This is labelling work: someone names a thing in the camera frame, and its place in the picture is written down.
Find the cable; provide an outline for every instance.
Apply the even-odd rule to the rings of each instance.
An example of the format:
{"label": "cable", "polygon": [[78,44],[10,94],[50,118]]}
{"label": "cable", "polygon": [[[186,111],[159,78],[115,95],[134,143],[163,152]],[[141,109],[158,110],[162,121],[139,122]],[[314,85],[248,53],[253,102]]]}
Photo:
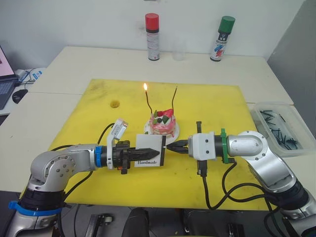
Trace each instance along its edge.
{"label": "cable", "polygon": [[[209,209],[211,210],[215,210],[217,209],[218,207],[220,207],[223,202],[228,198],[228,196],[233,192],[235,191],[236,189],[240,188],[240,187],[243,187],[243,186],[251,186],[252,183],[242,183],[242,184],[237,184],[236,186],[232,187],[224,196],[223,198],[215,205],[215,206],[211,206],[210,203],[209,203],[209,196],[208,196],[208,187],[207,187],[207,182],[206,182],[206,177],[203,176],[202,177],[203,179],[203,185],[204,185],[204,191],[205,191],[205,201],[206,201],[206,205]],[[264,198],[265,195],[263,197],[254,197],[252,200],[254,199],[258,199],[258,198]]]}
{"label": "cable", "polygon": [[[226,188],[225,188],[225,179],[228,175],[228,173],[233,169],[235,168],[237,165],[237,162],[234,162],[233,165],[231,165],[224,173],[223,175],[223,178],[222,178],[222,189],[224,191],[224,193],[226,194],[227,191],[226,191]],[[247,183],[247,186],[252,186],[252,187],[256,187],[258,189],[260,189],[264,194],[260,194],[260,195],[255,195],[255,196],[252,196],[252,197],[248,197],[248,198],[244,198],[244,199],[237,199],[237,198],[233,198],[231,196],[228,196],[228,198],[232,201],[235,201],[235,202],[247,202],[247,201],[251,201],[251,200],[255,200],[255,199],[258,199],[258,198],[274,198],[273,196],[271,195],[268,195],[265,193],[265,190],[264,188],[262,188],[260,185],[258,184],[254,184],[254,183]]]}
{"label": "cable", "polygon": [[86,181],[88,178],[90,178],[90,176],[92,175],[93,171],[90,171],[89,174],[84,177],[83,179],[81,179],[78,183],[76,183],[64,196],[64,200],[65,201],[67,199],[67,197],[73,192],[73,190],[75,190],[80,184],[82,184],[84,181]]}
{"label": "cable", "polygon": [[[225,194],[227,193],[226,188],[225,188],[225,179],[226,179],[228,173],[229,173],[234,167],[236,167],[236,165],[237,165],[237,162],[235,162],[233,165],[231,165],[231,166],[226,170],[226,172],[225,172],[224,175],[223,175],[223,178],[222,178],[222,188],[223,188],[223,191],[224,191]],[[260,189],[263,193],[266,193],[265,190],[264,190],[260,185],[250,183],[249,186],[256,187],[256,188]],[[249,198],[244,198],[244,199],[236,199],[236,198],[233,198],[233,197],[231,197],[231,196],[228,196],[228,198],[229,198],[230,200],[235,201],[235,202],[246,202],[246,201],[254,200],[254,199],[257,199],[257,198],[265,198],[265,201],[266,201],[266,204],[267,204],[267,206],[268,206],[268,209],[269,209],[270,213],[272,212],[272,207],[271,207],[271,205],[270,205],[270,203],[269,203],[269,201],[268,201],[267,198],[270,198],[270,199],[271,199],[271,198],[274,198],[274,197],[273,197],[273,196],[270,196],[270,195],[267,195],[267,194],[265,194],[265,195],[255,195],[255,196],[252,196],[252,197],[249,197]],[[283,231],[279,228],[275,216],[274,216],[273,214],[271,214],[271,215],[267,215],[267,218],[269,218],[270,216],[271,216],[271,218],[272,218],[272,221],[273,221],[273,224],[274,224],[276,230],[280,233],[280,235],[281,235],[282,237],[286,237],[286,235],[283,233]],[[272,236],[275,236],[274,233],[270,230],[270,228],[269,228],[269,226],[268,226],[268,224],[267,224],[267,221],[264,222],[264,224],[265,224],[265,227],[266,227],[267,231],[268,231]]]}
{"label": "cable", "polygon": [[57,225],[58,225],[58,228],[59,228],[60,236],[61,237],[65,237],[63,226],[61,224],[61,212],[59,212],[57,214]]}
{"label": "cable", "polygon": [[[109,129],[109,127],[113,126],[114,123],[110,123],[102,132],[99,140],[98,140],[98,144],[100,144],[101,142],[101,139],[104,135],[104,133]],[[63,145],[63,146],[60,146],[60,147],[56,147],[54,149],[52,149],[52,151],[57,151],[59,149],[62,149],[62,148],[66,148],[66,147],[71,147],[73,145]],[[93,171],[90,171],[89,174],[84,177],[82,180],[80,180],[78,183],[76,183],[63,197],[63,201],[65,201],[67,199],[67,197],[80,185],[82,184],[84,181],[86,181],[88,178],[90,178],[90,176],[92,175]],[[77,210],[76,210],[76,213],[75,213],[75,219],[74,219],[74,234],[75,234],[75,237],[77,237],[77,234],[76,234],[76,217],[77,217],[77,213],[78,213],[78,210],[79,210],[79,205],[78,204],[78,207],[77,207]],[[58,227],[59,227],[59,231],[60,231],[60,236],[61,237],[65,237],[65,234],[64,234],[64,231],[63,231],[63,227],[62,227],[62,222],[61,222],[61,213],[57,214],[57,224],[58,224]]]}
{"label": "cable", "polygon": [[31,82],[31,81],[30,82],[24,82],[24,83],[19,84],[19,86],[20,85],[25,85],[25,84],[34,84],[34,82]]}
{"label": "cable", "polygon": [[77,237],[77,233],[76,233],[76,218],[77,218],[77,214],[80,208],[80,204],[77,204],[77,209],[76,209],[76,213],[75,213],[75,217],[74,217],[74,236]]}
{"label": "cable", "polygon": [[286,235],[284,234],[284,232],[283,232],[283,231],[280,229],[280,227],[278,226],[276,217],[274,216],[274,214],[277,213],[277,212],[280,210],[280,207],[277,207],[276,209],[272,210],[272,207],[271,207],[269,201],[268,201],[267,199],[265,199],[265,201],[266,201],[266,204],[267,204],[268,209],[269,209],[269,213],[265,216],[265,218],[264,218],[264,220],[263,220],[267,231],[269,231],[268,218],[271,216],[273,225],[275,226],[276,230],[279,232],[279,234],[280,234],[282,237],[286,237]]}
{"label": "cable", "polygon": [[106,128],[104,128],[104,130],[103,130],[103,132],[101,133],[101,136],[100,136],[100,138],[99,138],[99,140],[98,140],[98,144],[100,144],[101,139],[102,139],[104,133],[109,129],[109,127],[113,127],[113,125],[114,125],[114,123],[110,123]]}
{"label": "cable", "polygon": [[24,84],[24,89],[26,89],[26,84],[32,80],[31,72],[32,72],[34,69],[35,69],[35,68],[32,68],[32,69],[28,72],[30,79]]}
{"label": "cable", "polygon": [[73,146],[73,145],[63,145],[63,146],[60,146],[60,147],[56,147],[56,148],[54,148],[54,149],[51,149],[51,151],[57,151],[57,150],[59,150],[59,149],[66,148],[66,147],[71,147],[71,146]]}

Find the robotic arm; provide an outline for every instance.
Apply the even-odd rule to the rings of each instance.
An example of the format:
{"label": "robotic arm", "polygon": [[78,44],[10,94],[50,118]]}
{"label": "robotic arm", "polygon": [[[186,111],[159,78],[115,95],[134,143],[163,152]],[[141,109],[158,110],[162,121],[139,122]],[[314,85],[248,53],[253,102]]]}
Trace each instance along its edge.
{"label": "robotic arm", "polygon": [[86,144],[70,146],[62,151],[44,152],[31,165],[31,177],[19,202],[9,204],[16,212],[6,236],[15,237],[23,230],[37,230],[56,223],[64,206],[64,189],[69,179],[79,172],[94,171],[107,166],[126,174],[130,162],[147,160],[160,154],[150,148],[129,147],[129,141],[119,141],[127,123],[118,119],[107,137],[108,146]]}
{"label": "robotic arm", "polygon": [[228,155],[241,156],[265,191],[274,197],[269,201],[281,208],[288,232],[294,236],[307,236],[315,231],[314,197],[303,188],[284,160],[270,150],[262,134],[245,131],[238,136],[226,136],[222,129],[221,135],[215,135],[214,132],[201,133],[200,123],[197,126],[197,134],[188,140],[169,144],[167,148],[196,159],[197,174],[201,176],[207,175],[207,160],[222,157],[223,163],[230,163],[233,159]]}

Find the laptop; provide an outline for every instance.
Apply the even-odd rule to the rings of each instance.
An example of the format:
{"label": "laptop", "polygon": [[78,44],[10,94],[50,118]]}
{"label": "laptop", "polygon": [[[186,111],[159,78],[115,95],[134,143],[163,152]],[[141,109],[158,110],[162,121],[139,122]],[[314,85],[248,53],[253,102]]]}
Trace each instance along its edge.
{"label": "laptop", "polygon": [[17,77],[0,46],[0,110],[10,98],[16,82]]}

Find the strawberry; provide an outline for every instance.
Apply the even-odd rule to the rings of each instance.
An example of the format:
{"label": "strawberry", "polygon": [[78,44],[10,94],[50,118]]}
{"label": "strawberry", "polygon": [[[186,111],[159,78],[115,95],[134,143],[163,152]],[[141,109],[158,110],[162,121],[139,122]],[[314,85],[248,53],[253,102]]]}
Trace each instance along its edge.
{"label": "strawberry", "polygon": [[163,111],[163,115],[171,118],[173,116],[173,109]]}
{"label": "strawberry", "polygon": [[163,111],[157,111],[157,116],[158,116],[158,117],[163,116]]}

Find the clear plastic box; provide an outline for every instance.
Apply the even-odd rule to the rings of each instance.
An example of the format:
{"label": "clear plastic box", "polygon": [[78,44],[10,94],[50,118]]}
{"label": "clear plastic box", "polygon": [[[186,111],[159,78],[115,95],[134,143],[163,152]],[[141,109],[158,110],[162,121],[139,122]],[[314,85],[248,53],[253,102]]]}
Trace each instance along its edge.
{"label": "clear plastic box", "polygon": [[294,106],[260,102],[255,104],[251,115],[258,132],[280,157],[316,155],[316,140]]}

